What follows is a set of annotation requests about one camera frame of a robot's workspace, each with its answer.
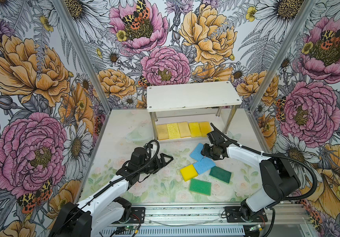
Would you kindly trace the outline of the yellow sponge green underside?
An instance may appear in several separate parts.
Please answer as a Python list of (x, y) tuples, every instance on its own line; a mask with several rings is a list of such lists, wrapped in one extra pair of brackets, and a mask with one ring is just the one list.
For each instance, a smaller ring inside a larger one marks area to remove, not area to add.
[(200, 125), (198, 122), (190, 122), (188, 126), (190, 129), (190, 134), (192, 138), (202, 137)]

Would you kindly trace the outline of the pale yellow porous sponge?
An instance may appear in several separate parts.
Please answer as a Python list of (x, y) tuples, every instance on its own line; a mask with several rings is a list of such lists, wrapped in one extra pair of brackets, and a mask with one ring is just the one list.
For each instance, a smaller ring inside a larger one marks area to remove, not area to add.
[(168, 130), (168, 135), (169, 135), (170, 140), (181, 138), (177, 123), (168, 123), (167, 130)]

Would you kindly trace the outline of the tan beige sponge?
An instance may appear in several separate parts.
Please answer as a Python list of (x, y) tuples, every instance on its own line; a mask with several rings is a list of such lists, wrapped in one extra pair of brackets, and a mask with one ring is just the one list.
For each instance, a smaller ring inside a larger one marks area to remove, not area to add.
[(159, 140), (169, 139), (169, 132), (166, 124), (157, 125), (156, 128)]

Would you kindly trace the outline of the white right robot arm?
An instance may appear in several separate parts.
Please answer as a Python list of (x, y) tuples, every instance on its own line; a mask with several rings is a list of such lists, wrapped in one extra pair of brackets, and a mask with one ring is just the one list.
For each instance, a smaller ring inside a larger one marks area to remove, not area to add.
[(289, 160), (243, 146), (235, 140), (225, 138), (219, 130), (208, 133), (207, 137), (210, 143), (204, 144), (202, 148), (201, 154), (204, 157), (214, 161), (235, 159), (259, 169), (262, 187), (241, 202), (239, 213), (243, 220), (251, 221), (263, 209), (285, 200), (301, 185)]

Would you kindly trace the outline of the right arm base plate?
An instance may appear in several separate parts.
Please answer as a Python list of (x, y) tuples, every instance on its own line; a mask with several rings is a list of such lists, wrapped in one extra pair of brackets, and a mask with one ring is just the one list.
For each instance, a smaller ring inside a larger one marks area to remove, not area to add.
[(253, 212), (246, 207), (226, 206), (221, 214), (228, 223), (266, 223), (268, 221), (264, 209)]

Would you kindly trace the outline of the small blue sponge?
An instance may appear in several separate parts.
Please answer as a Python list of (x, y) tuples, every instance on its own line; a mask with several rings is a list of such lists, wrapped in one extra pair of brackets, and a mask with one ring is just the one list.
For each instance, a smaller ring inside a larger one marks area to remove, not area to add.
[(190, 158), (196, 160), (197, 162), (201, 161), (205, 158), (205, 156), (202, 155), (204, 145), (202, 143), (199, 143), (196, 148), (191, 152)]

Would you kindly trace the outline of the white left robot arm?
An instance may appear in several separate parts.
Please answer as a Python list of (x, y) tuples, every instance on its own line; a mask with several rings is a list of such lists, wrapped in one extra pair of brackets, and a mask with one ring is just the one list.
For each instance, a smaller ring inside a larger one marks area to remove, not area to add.
[(135, 148), (130, 160), (123, 164), (108, 184), (78, 203), (66, 203), (49, 235), (91, 237), (109, 224), (128, 221), (132, 204), (122, 198), (122, 195), (139, 181), (141, 174), (155, 174), (174, 159), (151, 150), (144, 147)]

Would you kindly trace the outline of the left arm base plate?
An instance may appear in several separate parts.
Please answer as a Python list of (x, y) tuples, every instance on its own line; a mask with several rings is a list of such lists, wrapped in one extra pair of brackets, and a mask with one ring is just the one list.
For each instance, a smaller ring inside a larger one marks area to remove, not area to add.
[(145, 220), (145, 207), (131, 207), (128, 212), (127, 224), (143, 224)]

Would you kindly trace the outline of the white two-tier shelf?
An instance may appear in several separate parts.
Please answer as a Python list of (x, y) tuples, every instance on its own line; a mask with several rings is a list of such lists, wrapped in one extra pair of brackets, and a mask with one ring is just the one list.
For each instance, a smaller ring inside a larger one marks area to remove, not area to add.
[(158, 139), (157, 112), (217, 107), (216, 116), (219, 117), (222, 108), (230, 106), (231, 111), (222, 130), (226, 134), (241, 104), (242, 99), (229, 81), (147, 88), (147, 111), (150, 114), (155, 139)]

